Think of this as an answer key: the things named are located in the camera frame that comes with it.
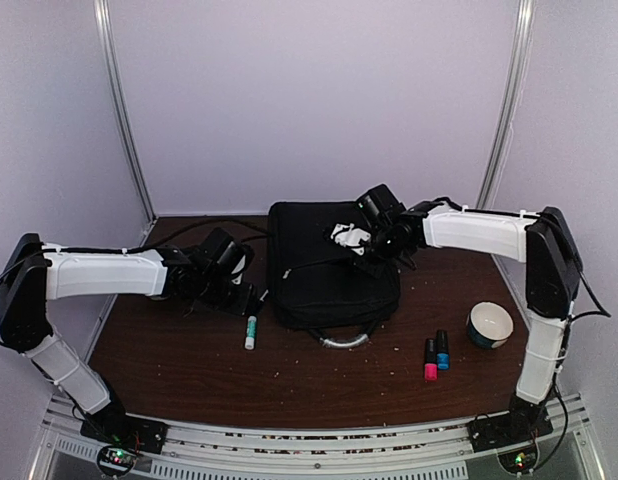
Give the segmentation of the black student backpack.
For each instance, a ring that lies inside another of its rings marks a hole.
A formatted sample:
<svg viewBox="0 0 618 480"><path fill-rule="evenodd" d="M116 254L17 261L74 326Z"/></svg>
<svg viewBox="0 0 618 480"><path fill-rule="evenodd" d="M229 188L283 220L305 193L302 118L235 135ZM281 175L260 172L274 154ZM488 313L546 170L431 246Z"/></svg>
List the black student backpack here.
<svg viewBox="0 0 618 480"><path fill-rule="evenodd" d="M399 272L392 262L370 271L343 240L368 232L361 209L345 202L277 202L267 229L267 288L276 319L309 333L323 347L353 349L399 306Z"/></svg>

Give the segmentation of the blue capped black highlighter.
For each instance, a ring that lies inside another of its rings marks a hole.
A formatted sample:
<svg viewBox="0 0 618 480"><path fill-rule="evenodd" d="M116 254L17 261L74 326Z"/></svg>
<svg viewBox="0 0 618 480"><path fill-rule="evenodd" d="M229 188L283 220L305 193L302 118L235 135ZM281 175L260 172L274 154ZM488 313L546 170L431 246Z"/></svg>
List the blue capped black highlighter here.
<svg viewBox="0 0 618 480"><path fill-rule="evenodd" d="M450 368L449 340L446 330L436 332L436 362L439 370Z"/></svg>

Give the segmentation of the pink capped black highlighter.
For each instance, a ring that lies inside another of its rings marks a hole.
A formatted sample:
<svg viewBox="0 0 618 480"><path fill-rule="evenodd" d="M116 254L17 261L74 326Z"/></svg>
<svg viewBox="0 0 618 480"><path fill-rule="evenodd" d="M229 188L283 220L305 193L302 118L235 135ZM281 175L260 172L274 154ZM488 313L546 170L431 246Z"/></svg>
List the pink capped black highlighter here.
<svg viewBox="0 0 618 480"><path fill-rule="evenodd" d="M427 382L436 381L438 377L437 348L434 338L427 338L425 341L424 353L424 380Z"/></svg>

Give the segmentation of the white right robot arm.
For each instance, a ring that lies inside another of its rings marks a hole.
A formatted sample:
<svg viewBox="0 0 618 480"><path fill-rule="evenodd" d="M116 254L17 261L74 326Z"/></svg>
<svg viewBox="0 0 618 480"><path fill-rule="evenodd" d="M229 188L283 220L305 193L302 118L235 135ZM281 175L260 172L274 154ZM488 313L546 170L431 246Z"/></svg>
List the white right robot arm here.
<svg viewBox="0 0 618 480"><path fill-rule="evenodd" d="M516 260L526 267L525 317L529 322L522 371L501 430L524 440L542 411L567 355L573 305L587 289L582 258L562 211L518 213L472 209L447 197L405 208L395 198L367 193L357 207L371 233L362 243L368 259L389 260L422 248L457 248Z"/></svg>

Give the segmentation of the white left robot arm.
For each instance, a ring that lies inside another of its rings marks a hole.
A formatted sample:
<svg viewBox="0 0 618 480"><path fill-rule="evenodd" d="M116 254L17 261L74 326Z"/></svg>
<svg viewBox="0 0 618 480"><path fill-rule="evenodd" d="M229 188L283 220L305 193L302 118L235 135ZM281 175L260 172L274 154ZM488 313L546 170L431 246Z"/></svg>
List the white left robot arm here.
<svg viewBox="0 0 618 480"><path fill-rule="evenodd" d="M26 357L112 444L133 424L113 387L61 336L49 303L73 298L176 298L239 317L256 314L257 288L243 279L250 247L221 228L200 244L133 249L68 247L21 237L0 274L0 346Z"/></svg>

